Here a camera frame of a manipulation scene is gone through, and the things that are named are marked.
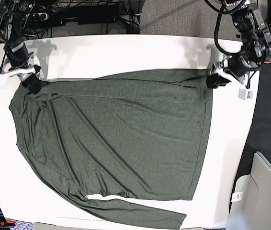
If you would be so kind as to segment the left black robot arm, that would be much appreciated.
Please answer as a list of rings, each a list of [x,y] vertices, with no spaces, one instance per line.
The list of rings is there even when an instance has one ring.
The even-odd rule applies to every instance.
[[[237,83],[242,89],[249,89],[251,79],[264,64],[271,62],[271,32],[258,9],[249,0],[222,0],[217,9],[210,1],[206,4],[217,12],[214,43],[223,54],[221,61],[215,62],[207,70],[206,85],[210,89]],[[218,41],[221,18],[230,15],[234,27],[240,33],[242,46],[236,53],[224,50]]]

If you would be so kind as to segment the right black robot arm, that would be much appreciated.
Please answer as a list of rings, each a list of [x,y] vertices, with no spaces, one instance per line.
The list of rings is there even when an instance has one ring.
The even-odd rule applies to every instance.
[[[33,53],[24,43],[24,29],[34,8],[34,0],[7,0],[0,11],[0,41],[4,56],[0,65],[0,85],[8,77],[17,76],[22,86],[37,94],[41,90],[41,67],[30,63]]]

